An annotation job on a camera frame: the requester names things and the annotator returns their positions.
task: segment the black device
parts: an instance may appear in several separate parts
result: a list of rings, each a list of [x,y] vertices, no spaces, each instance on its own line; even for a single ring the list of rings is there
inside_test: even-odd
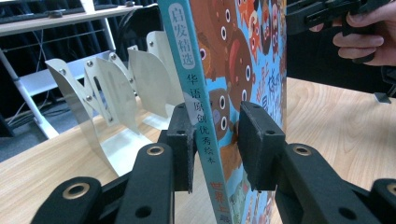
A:
[[[347,24],[347,13],[362,14],[389,3],[390,0],[301,0],[288,5],[286,24],[288,35],[296,35],[321,23],[331,25],[337,18],[342,18],[343,35],[370,34],[371,27],[352,28]],[[374,54],[352,60],[354,63],[368,63]]]
[[[179,105],[131,173],[102,188],[90,177],[62,183],[33,223],[174,223],[174,191],[192,190],[193,136]],[[396,179],[376,180],[371,191],[347,183],[314,148],[287,144],[259,105],[241,104],[238,146],[251,187],[276,191],[284,223],[396,223]]]

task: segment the finger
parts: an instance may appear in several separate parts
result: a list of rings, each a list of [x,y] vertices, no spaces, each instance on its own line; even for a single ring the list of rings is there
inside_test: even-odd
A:
[[[321,23],[319,25],[309,28],[309,30],[312,32],[319,32],[319,31],[321,31],[321,29],[323,29],[323,26],[324,26],[324,24]]]
[[[355,49],[355,48],[340,48],[338,55],[345,59],[357,59],[370,55],[376,51],[376,48]]]
[[[351,34],[343,36],[338,33],[332,39],[335,46],[341,48],[376,48],[384,44],[384,37],[381,35],[357,35]]]
[[[396,21],[396,1],[390,2],[370,13],[350,15],[346,21],[353,27],[364,27],[379,21],[391,20]]]

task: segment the person's hand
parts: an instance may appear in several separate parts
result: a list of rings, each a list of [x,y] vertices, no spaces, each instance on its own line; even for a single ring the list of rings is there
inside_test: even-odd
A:
[[[374,53],[375,57],[366,64],[396,66],[396,2],[390,2],[367,14],[348,15],[346,21],[352,27],[373,24],[375,32],[372,35],[337,34],[333,43],[340,47],[340,57],[356,59]],[[311,31],[319,31],[321,27],[322,25],[313,27]]]

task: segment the metal screw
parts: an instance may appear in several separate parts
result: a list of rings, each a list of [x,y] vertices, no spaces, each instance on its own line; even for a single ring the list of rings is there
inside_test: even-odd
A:
[[[93,62],[92,62],[92,61],[87,61],[87,65],[88,65],[89,67],[92,67],[92,66],[93,66]]]
[[[59,69],[58,71],[60,74],[62,74],[63,76],[66,76],[66,70],[64,70],[63,68]]]
[[[125,6],[134,7],[134,2],[133,1],[127,1],[127,2],[125,2]]]
[[[113,53],[110,56],[111,60],[116,60],[117,59],[117,54]]]

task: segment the black plastic part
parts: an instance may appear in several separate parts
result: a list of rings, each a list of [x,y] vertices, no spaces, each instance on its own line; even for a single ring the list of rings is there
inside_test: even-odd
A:
[[[379,223],[349,185],[312,147],[290,144],[282,154],[285,171],[276,194],[285,194],[303,213],[292,213],[285,201],[276,198],[279,214],[293,223]]]
[[[88,184],[89,187],[84,188],[80,184]],[[87,191],[80,197],[64,197],[64,192],[69,192],[68,195],[73,196],[84,192],[84,189]],[[102,212],[102,203],[97,200],[101,194],[101,184],[94,178],[76,177],[67,180],[44,201],[32,223],[96,223]]]
[[[172,148],[146,145],[137,154],[115,223],[174,223],[174,201]]]
[[[98,223],[114,223],[130,174],[131,172],[120,176],[102,187],[103,193],[101,200],[104,209]]]
[[[122,17],[116,34],[116,53],[123,61],[122,51],[134,44],[139,50],[147,50],[146,37],[152,31],[163,31],[163,19],[157,5],[132,8],[131,12]]]
[[[162,131],[159,143],[165,143],[174,151],[175,191],[192,192],[194,156],[197,151],[194,127],[190,123],[185,104],[174,109],[167,131]]]
[[[378,179],[369,195],[370,209],[381,223],[396,223],[396,179]]]
[[[241,103],[238,147],[252,189],[275,190],[276,156],[285,144],[285,134],[261,106]]]
[[[384,82],[396,85],[396,67],[382,66],[381,67],[382,79]]]

